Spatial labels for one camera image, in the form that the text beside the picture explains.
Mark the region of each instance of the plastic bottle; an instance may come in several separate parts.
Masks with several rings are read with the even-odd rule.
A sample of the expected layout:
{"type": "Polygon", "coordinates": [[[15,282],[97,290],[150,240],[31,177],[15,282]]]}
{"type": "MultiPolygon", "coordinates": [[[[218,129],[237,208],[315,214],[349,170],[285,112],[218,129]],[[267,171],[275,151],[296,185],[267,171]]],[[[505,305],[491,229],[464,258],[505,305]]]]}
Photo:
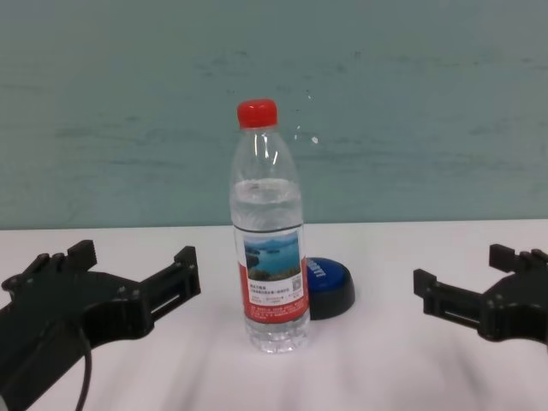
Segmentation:
{"type": "Polygon", "coordinates": [[[262,351],[292,351],[307,340],[310,321],[297,170],[277,131],[274,101],[241,103],[238,120],[230,214],[246,329],[262,351]]]}

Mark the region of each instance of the teal wall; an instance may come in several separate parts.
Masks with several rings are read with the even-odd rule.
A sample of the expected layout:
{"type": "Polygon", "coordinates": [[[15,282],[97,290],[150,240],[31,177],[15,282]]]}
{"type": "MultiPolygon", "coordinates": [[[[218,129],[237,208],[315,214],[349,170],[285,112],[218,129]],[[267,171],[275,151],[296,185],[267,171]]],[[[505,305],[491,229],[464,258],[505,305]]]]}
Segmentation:
{"type": "Polygon", "coordinates": [[[272,97],[308,222],[548,217],[544,0],[2,0],[0,228],[229,222],[272,97]]]}

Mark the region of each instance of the white table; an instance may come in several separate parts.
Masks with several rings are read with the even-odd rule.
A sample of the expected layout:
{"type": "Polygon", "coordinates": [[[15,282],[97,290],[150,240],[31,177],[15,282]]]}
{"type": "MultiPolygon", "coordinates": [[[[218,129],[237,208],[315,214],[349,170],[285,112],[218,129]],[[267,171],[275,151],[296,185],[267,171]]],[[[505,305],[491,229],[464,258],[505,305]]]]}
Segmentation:
{"type": "MultiPolygon", "coordinates": [[[[309,255],[343,262],[357,300],[312,324],[308,347],[268,355],[247,343],[229,227],[0,232],[0,280],[38,253],[95,240],[97,269],[141,280],[185,245],[197,248],[202,295],[142,340],[93,351],[86,411],[546,410],[548,355],[536,342],[486,342],[422,313],[415,268],[483,291],[501,273],[488,246],[548,250],[548,221],[320,224],[309,255]]],[[[0,306],[9,301],[0,294],[0,306]]],[[[74,409],[83,362],[32,410],[74,409]]]]}

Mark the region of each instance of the lake landscape image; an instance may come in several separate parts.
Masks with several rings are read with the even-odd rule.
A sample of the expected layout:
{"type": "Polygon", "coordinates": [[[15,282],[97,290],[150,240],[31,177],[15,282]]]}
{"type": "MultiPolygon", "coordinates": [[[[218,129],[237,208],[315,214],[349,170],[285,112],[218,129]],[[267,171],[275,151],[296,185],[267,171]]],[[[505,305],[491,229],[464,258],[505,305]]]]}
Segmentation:
{"type": "Polygon", "coordinates": [[[301,272],[299,236],[296,232],[270,237],[244,236],[247,276],[258,281],[277,281],[301,272]]]}

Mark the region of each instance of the blue lid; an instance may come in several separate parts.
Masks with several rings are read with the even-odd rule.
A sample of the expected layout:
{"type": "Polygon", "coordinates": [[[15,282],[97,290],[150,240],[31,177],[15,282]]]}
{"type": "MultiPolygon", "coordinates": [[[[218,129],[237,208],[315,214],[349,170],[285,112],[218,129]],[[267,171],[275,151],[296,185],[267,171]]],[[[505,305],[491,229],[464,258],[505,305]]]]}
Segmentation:
{"type": "Polygon", "coordinates": [[[350,271],[332,259],[307,259],[310,319],[330,319],[354,304],[354,282],[350,271]]]}
{"type": "Polygon", "coordinates": [[[332,259],[318,257],[307,259],[308,289],[313,293],[332,291],[344,281],[344,265],[332,259]]]}

